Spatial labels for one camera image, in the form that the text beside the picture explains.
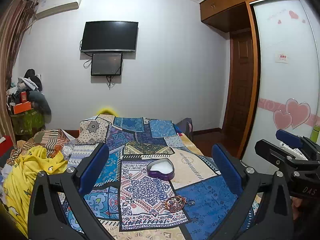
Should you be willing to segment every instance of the baseboard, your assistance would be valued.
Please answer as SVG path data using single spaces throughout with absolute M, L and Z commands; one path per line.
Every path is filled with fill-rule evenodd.
M 199 130 L 199 131 L 193 131 L 192 135 L 199 135 L 199 134 L 205 134 L 209 132 L 221 132 L 222 129 L 220 127 L 207 129 L 207 130 Z
M 73 136 L 74 138 L 78 138 L 79 137 L 79 130 L 65 130 L 68 134 L 70 134 L 71 136 Z

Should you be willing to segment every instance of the yellow round object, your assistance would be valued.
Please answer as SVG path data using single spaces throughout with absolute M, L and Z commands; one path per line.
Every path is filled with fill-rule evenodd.
M 110 114 L 110 115 L 118 116 L 118 114 L 115 111 L 113 111 L 111 108 L 102 108 L 97 112 L 97 115 L 99 114 Z

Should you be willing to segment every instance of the overhead wooden cabinet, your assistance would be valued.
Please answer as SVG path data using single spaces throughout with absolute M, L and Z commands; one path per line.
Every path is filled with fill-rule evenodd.
M 200 3 L 201 21 L 223 32 L 250 27 L 249 16 L 242 14 L 242 5 L 245 1 L 246 0 L 205 0 Z M 239 18 L 238 16 L 234 17 L 235 14 L 242 14 L 245 19 L 239 20 L 239 24 L 237 24 L 237 19 Z

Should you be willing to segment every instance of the pink stripe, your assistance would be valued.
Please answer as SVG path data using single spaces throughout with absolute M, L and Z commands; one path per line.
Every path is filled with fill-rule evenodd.
M 258 101 L 258 107 L 274 112 L 276 110 L 281 110 L 281 112 L 285 113 L 285 105 L 278 103 L 278 102 L 274 102 L 268 99 L 264 99 L 264 98 L 259 98 Z M 310 114 L 308 120 L 305 122 L 305 124 L 313 127 L 313 125 L 315 124 L 315 120 L 316 120 L 316 125 L 320 126 L 320 117 L 317 116 L 315 114 Z

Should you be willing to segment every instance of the bed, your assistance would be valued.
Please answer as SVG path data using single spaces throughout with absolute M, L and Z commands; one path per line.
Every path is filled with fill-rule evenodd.
M 7 163 L 14 164 L 19 154 L 41 145 L 48 157 L 61 151 L 68 166 L 77 167 L 100 142 L 108 145 L 109 159 L 84 199 L 114 239 L 207 239 L 237 200 L 213 159 L 203 156 L 166 120 L 101 114 L 81 121 L 78 138 L 63 130 L 37 133 Z M 146 166 L 161 158 L 168 158 L 175 167 L 171 181 L 146 173 Z M 187 204 L 170 213 L 164 202 L 174 195 L 186 198 Z M 60 201 L 70 226 L 82 232 L 63 193 Z M 250 226 L 259 202 L 257 196 L 241 230 Z

